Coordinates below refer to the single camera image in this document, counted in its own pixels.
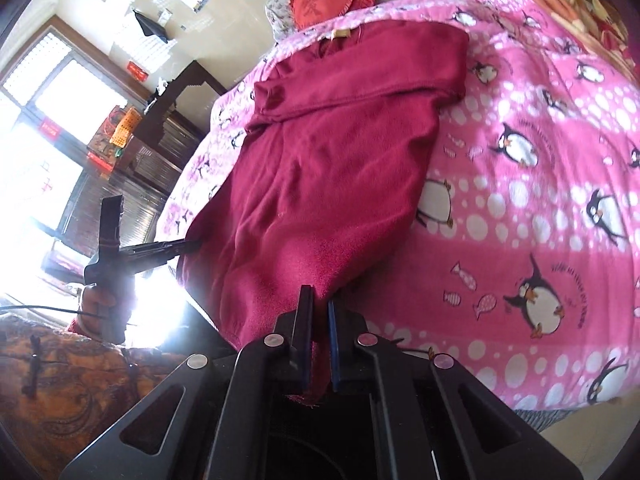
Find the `left hand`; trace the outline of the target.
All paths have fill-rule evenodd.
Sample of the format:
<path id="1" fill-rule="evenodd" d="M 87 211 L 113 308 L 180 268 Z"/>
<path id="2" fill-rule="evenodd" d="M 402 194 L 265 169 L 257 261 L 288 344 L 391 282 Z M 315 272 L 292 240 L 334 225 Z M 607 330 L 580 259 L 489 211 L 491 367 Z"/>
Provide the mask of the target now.
<path id="1" fill-rule="evenodd" d="M 91 338 L 100 338 L 103 322 L 116 306 L 116 298 L 106 289 L 86 285 L 79 295 L 78 315 L 74 319 L 76 332 Z"/>

